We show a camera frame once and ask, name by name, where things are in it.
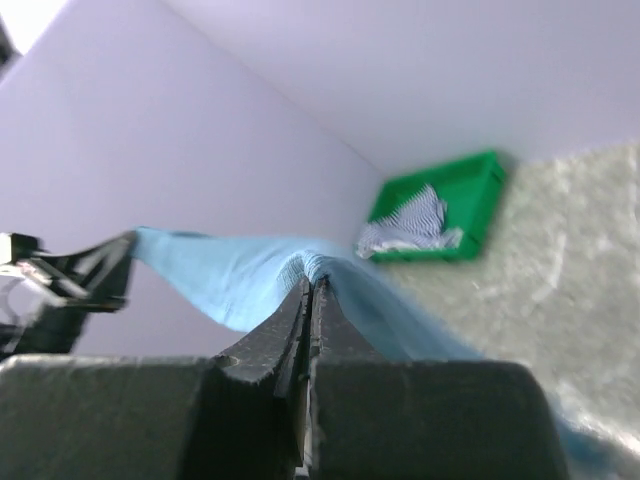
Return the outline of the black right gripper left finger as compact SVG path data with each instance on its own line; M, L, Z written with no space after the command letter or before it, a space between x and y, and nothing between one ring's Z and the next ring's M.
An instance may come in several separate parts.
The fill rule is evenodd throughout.
M5 479L290 479L304 459L310 286L219 355L1 366Z

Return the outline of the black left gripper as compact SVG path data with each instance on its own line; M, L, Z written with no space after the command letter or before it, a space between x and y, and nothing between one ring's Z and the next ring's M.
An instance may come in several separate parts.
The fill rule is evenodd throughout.
M53 254L36 237L1 235L1 358L26 354L70 353L88 312L115 312L126 305L132 253L137 234L125 232L87 250ZM31 304L22 313L11 310L12 288L28 291Z

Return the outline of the navy white striped tank top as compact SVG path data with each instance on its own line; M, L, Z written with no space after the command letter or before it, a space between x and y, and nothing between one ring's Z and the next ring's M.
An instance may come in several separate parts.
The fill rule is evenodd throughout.
M367 223L355 245L364 259L374 254L457 248L464 232L446 228L447 204L431 185L424 185L393 213Z

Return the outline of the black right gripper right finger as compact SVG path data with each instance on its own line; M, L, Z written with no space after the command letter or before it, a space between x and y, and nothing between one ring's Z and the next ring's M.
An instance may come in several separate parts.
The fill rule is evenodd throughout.
M565 479L546 397L524 366L386 361L326 281L311 314L314 479Z

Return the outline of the teal tank top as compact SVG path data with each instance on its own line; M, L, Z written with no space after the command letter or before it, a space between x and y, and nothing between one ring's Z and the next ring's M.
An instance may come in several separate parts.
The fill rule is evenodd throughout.
M274 314L293 287L308 282L308 359L301 377L306 385L302 463L309 464L309 475L311 314L317 282L329 284L346 320L386 361L495 361L453 336L373 266L323 241L222 238L152 228L141 228L137 235L138 260L203 313L243 337ZM569 399L544 395L567 461L565 479L638 477L636 436L587 417Z

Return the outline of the green plastic bin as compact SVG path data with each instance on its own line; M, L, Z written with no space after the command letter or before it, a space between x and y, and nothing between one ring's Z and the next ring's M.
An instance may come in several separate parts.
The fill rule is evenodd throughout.
M505 169L499 154L493 150L391 178L381 187L366 224L393 213L424 185L431 185L447 204L445 227L459 227L464 235L457 248L382 253L368 259L382 263L458 261L476 257L483 248L505 182Z

